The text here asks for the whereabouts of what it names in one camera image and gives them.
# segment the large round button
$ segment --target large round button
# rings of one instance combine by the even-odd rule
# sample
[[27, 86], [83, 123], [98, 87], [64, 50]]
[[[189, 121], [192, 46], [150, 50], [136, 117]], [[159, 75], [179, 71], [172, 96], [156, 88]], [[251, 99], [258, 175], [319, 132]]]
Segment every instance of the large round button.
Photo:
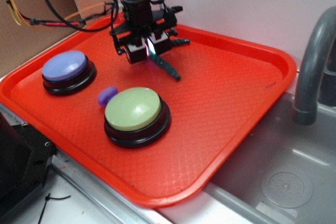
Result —
[[75, 93], [89, 85], [96, 75], [95, 64], [80, 51], [60, 53], [42, 68], [43, 87], [53, 95]]
[[138, 148], [154, 143], [168, 130], [170, 122], [168, 105], [148, 88], [122, 91], [105, 108], [106, 135], [119, 147]]
[[85, 55], [80, 51], [68, 51], [48, 60], [42, 74], [48, 81], [63, 81], [77, 75], [87, 63]]
[[161, 109], [158, 94], [148, 88], [120, 92], [107, 104], [105, 117], [119, 131], [135, 131], [153, 122]]

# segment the tray rim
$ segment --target tray rim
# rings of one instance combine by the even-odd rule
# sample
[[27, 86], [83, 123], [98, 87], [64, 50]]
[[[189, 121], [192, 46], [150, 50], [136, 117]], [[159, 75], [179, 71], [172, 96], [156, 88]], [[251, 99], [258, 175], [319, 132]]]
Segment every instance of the tray rim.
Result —
[[[101, 25], [107, 24], [109, 22], [109, 18], [105, 17], [102, 19], [99, 19], [98, 21], [92, 23], [87, 28], [97, 28]], [[276, 85], [274, 88], [273, 93], [265, 99], [259, 106], [258, 111], [260, 111], [260, 108], [262, 108], [263, 113], [254, 113], [244, 124], [248, 126], [248, 128], [251, 130], [258, 121], [266, 114], [266, 112], [272, 107], [272, 105], [278, 100], [278, 98], [282, 95], [282, 93], [285, 91], [286, 87], [291, 84], [292, 80], [295, 78], [297, 73], [297, 66], [294, 60], [285, 52], [256, 44], [254, 42], [249, 42], [225, 35], [220, 35], [216, 33], [212, 33], [209, 31], [204, 31], [197, 28], [192, 28], [184, 25], [178, 25], [177, 30], [179, 32], [179, 37], [183, 37], [185, 33], [193, 33], [196, 35], [202, 35], [206, 36], [208, 40], [204, 39], [197, 39], [192, 38], [192, 41], [195, 41], [200, 44], [204, 44], [207, 46], [216, 47], [219, 49], [224, 50], [225, 47], [230, 45], [231, 47], [234, 46], [236, 51], [233, 51], [238, 54], [242, 54], [241, 52], [248, 52], [250, 55], [248, 57], [256, 58], [268, 63], [273, 64], [276, 66], [283, 75], [283, 80], [279, 85]], [[45, 134], [47, 137], [53, 136], [54, 139], [57, 139], [60, 141], [58, 144], [56, 144], [63, 152], [65, 153], [72, 153], [70, 155], [72, 158], [74, 158], [76, 161], [78, 161], [81, 165], [83, 165], [86, 169], [91, 171], [93, 174], [98, 176], [100, 179], [102, 179], [105, 183], [107, 183], [112, 188], [116, 189], [119, 193], [124, 195], [125, 197], [129, 198], [131, 201], [133, 201], [136, 204], [151, 207], [151, 208], [157, 208], [157, 207], [167, 207], [170, 205], [173, 205], [175, 203], [178, 203], [182, 200], [188, 199], [190, 196], [194, 195], [198, 191], [200, 191], [205, 184], [210, 180], [212, 175], [218, 170], [218, 168], [226, 161], [226, 159], [229, 157], [229, 155], [234, 151], [234, 149], [243, 141], [245, 136], [248, 134], [246, 133], [246, 130], [240, 129], [228, 142], [227, 145], [223, 146], [222, 150], [217, 154], [217, 156], [213, 159], [213, 161], [203, 170], [203, 172], [197, 177], [197, 179], [192, 182], [187, 188], [185, 188], [181, 193], [173, 194], [173, 195], [167, 195], [165, 197], [152, 197], [148, 195], [144, 195], [141, 192], [137, 191], [134, 188], [130, 188], [127, 183], [125, 183], [124, 180], [122, 180], [120, 177], [118, 177], [116, 174], [108, 171], [106, 168], [102, 166], [97, 166], [94, 159], [92, 159], [90, 156], [87, 156], [85, 153], [82, 153], [74, 144], [67, 142], [64, 140], [57, 131], [53, 131], [48, 125], [45, 125], [43, 122], [39, 122], [38, 119], [34, 118], [34, 115], [31, 115], [29, 112], [25, 111], [24, 108], [20, 104], [16, 104], [14, 101], [11, 100], [11, 89], [18, 84], [21, 80], [28, 77], [33, 72], [40, 69], [43, 64], [51, 58], [53, 55], [58, 54], [60, 52], [63, 52], [63, 48], [65, 47], [65, 44], [72, 42], [82, 42], [83, 39], [87, 39], [91, 36], [93, 36], [95, 33], [83, 33], [83, 32], [76, 32], [72, 35], [70, 35], [65, 40], [62, 40], [55, 44], [54, 46], [50, 47], [46, 51], [38, 54], [35, 58], [29, 60], [22, 66], [18, 67], [11, 73], [9, 73], [1, 82], [0, 82], [0, 102], [3, 103], [5, 106], [7, 106], [10, 110], [12, 110], [15, 114], [20, 116], [22, 119], [26, 120], [28, 123], [31, 123], [34, 127], [39, 129], [43, 134]], [[272, 61], [270, 62], [267, 59], [260, 59], [257, 57], [254, 57], [254, 52], [263, 51], [266, 55], [269, 56], [278, 56], [274, 59], [272, 58]]]

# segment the white wall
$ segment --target white wall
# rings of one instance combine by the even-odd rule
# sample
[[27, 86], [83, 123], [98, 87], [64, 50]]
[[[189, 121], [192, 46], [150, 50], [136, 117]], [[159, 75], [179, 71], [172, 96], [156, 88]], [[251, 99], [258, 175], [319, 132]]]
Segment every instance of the white wall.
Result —
[[336, 0], [166, 0], [180, 24], [272, 46], [298, 66], [320, 15]]

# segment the red tray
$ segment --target red tray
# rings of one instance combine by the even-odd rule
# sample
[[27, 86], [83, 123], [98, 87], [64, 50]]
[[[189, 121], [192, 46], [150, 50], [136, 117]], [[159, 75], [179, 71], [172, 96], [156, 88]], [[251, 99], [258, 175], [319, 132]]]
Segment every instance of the red tray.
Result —
[[[89, 28], [108, 22], [101, 19]], [[161, 56], [176, 68], [180, 81], [149, 60], [130, 65], [125, 55], [116, 54], [108, 30], [78, 32], [10, 73], [0, 83], [0, 101], [134, 203], [172, 205], [207, 183], [297, 70], [289, 55], [274, 48], [182, 25], [177, 31], [191, 44]], [[98, 74], [82, 91], [55, 97], [43, 88], [41, 68], [67, 50], [82, 51]], [[156, 91], [171, 110], [167, 133], [133, 150], [111, 143], [97, 103], [108, 86]]]

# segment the black device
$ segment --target black device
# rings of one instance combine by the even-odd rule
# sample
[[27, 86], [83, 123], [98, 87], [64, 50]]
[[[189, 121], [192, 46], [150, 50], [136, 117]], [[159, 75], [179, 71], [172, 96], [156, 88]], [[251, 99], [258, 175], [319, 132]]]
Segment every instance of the black device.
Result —
[[[116, 13], [111, 19], [114, 21], [119, 6], [118, 0], [113, 2]], [[125, 53], [129, 63], [150, 59], [179, 80], [176, 70], [159, 54], [173, 46], [190, 43], [188, 39], [170, 40], [170, 36], [177, 35], [174, 29], [177, 25], [175, 14], [182, 11], [183, 7], [168, 7], [164, 0], [121, 0], [121, 3], [124, 21], [118, 25], [112, 22], [110, 31], [117, 53]], [[152, 5], [159, 5], [160, 8], [152, 10]]]
[[54, 150], [34, 127], [10, 126], [0, 112], [0, 222], [43, 188]]

